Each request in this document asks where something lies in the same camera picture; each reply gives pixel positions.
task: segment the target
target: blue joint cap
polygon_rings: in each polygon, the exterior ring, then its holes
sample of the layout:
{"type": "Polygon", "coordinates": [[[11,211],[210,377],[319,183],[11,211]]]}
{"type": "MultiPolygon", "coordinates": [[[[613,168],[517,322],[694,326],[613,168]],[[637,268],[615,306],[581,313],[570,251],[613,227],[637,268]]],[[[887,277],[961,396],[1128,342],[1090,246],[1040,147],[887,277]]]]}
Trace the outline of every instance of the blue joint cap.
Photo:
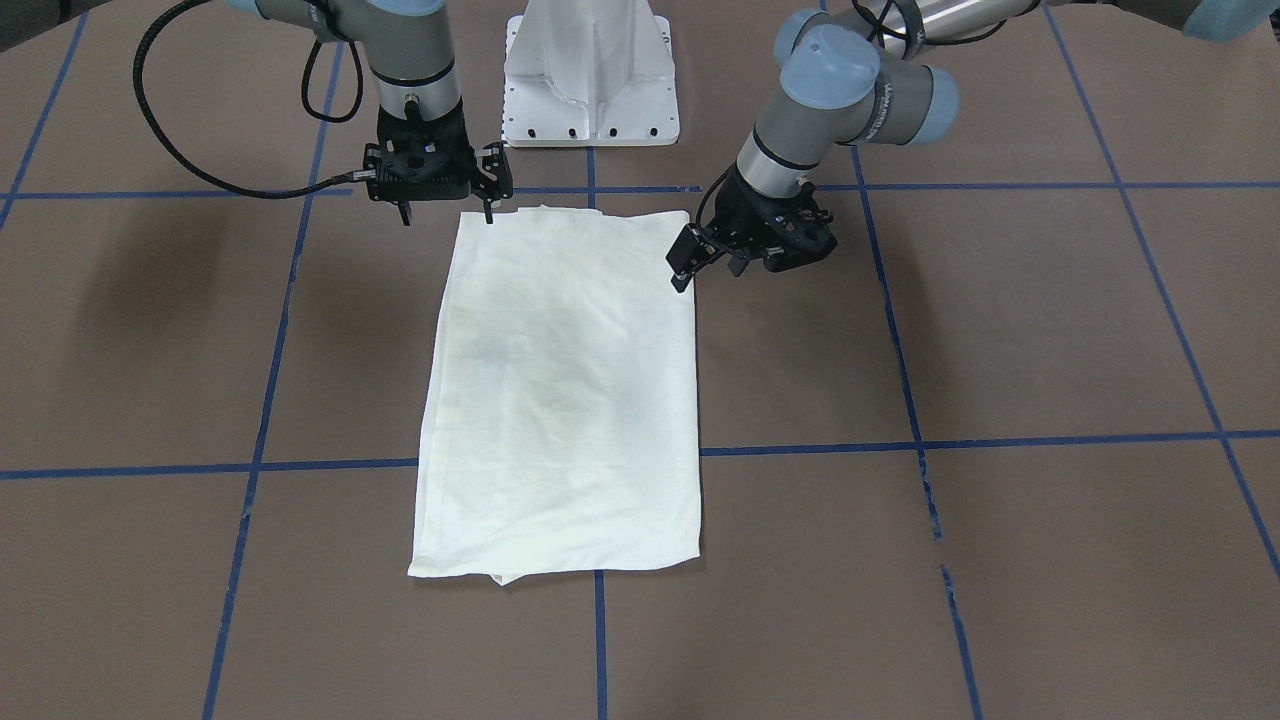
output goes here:
{"type": "Polygon", "coordinates": [[[782,91],[814,110],[841,110],[876,88],[879,65],[879,53],[856,32],[818,26],[783,63],[782,91]]]}
{"type": "Polygon", "coordinates": [[[1276,0],[1203,0],[1187,18],[1183,35],[1226,42],[1258,27],[1277,8],[1276,0]]]}
{"type": "Polygon", "coordinates": [[[804,26],[809,24],[809,20],[812,20],[814,15],[826,14],[827,13],[823,13],[822,10],[808,8],[804,10],[796,10],[790,18],[786,19],[786,22],[782,23],[782,27],[778,28],[778,36],[773,38],[773,59],[778,61],[780,68],[787,61],[787,58],[791,56],[791,49],[795,47],[796,41],[800,40],[800,31],[804,29],[804,26]]]}
{"type": "Polygon", "coordinates": [[[951,129],[951,123],[960,110],[960,87],[951,73],[925,65],[933,76],[933,97],[929,99],[929,110],[924,114],[920,129],[915,132],[906,145],[927,145],[942,140],[942,136],[951,129]]]}
{"type": "Polygon", "coordinates": [[[262,19],[266,19],[265,17],[262,17],[262,10],[257,9],[257,3],[255,3],[253,0],[223,0],[223,3],[227,3],[232,8],[236,8],[237,10],[244,10],[246,13],[252,13],[262,19]]]}
{"type": "Polygon", "coordinates": [[[444,0],[369,0],[369,4],[393,15],[421,18],[440,12],[444,0]]]}

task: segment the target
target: white fabric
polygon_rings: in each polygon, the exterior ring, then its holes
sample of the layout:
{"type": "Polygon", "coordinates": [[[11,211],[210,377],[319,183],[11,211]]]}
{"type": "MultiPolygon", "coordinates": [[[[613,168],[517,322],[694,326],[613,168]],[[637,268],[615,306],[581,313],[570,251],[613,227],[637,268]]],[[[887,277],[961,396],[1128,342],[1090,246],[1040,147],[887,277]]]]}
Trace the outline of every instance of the white fabric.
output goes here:
{"type": "Polygon", "coordinates": [[[408,574],[499,584],[698,556],[689,215],[463,213],[435,336],[408,574]]]}

